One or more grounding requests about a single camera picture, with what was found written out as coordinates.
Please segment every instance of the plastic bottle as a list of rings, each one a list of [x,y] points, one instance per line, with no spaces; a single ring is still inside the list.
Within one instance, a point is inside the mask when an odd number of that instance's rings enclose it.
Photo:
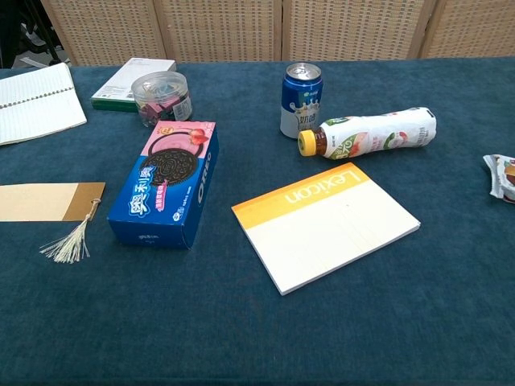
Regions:
[[[426,107],[413,107],[372,117],[329,119],[318,129],[299,133],[299,151],[304,156],[351,158],[378,150],[425,146],[435,135],[435,115]]]

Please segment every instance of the oreo box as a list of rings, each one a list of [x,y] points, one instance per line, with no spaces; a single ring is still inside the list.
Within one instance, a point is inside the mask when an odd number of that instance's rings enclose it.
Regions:
[[[214,123],[158,122],[109,212],[117,238],[190,248],[217,155]]]

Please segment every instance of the bookmark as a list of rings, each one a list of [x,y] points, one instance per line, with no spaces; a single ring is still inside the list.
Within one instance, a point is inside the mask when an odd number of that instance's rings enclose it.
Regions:
[[[72,232],[41,247],[58,263],[89,257],[86,225],[93,219],[105,183],[26,183],[0,186],[0,221],[82,221]]]

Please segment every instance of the teal tablecloth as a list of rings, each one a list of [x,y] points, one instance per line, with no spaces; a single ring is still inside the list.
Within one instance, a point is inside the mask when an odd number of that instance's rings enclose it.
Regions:
[[[72,68],[88,123],[0,147],[0,183],[106,181],[92,256],[38,253],[70,223],[0,224],[0,384],[515,383],[515,205],[482,160],[515,156],[515,58],[319,66],[323,119],[435,113],[429,146],[354,159],[420,230],[281,297],[230,206],[338,162],[279,133],[286,64],[182,64],[220,139],[195,246],[120,245],[105,217],[149,130],[91,108],[116,68]]]

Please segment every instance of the tassel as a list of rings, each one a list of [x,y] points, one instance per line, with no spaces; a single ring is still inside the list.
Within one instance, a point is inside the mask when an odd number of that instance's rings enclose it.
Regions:
[[[73,264],[77,261],[81,261],[84,255],[89,257],[89,251],[85,241],[86,225],[93,217],[93,213],[97,209],[100,199],[94,199],[92,203],[91,211],[86,215],[82,223],[73,229],[69,235],[39,247],[41,249],[39,253],[42,253],[49,259],[52,258],[56,263]]]

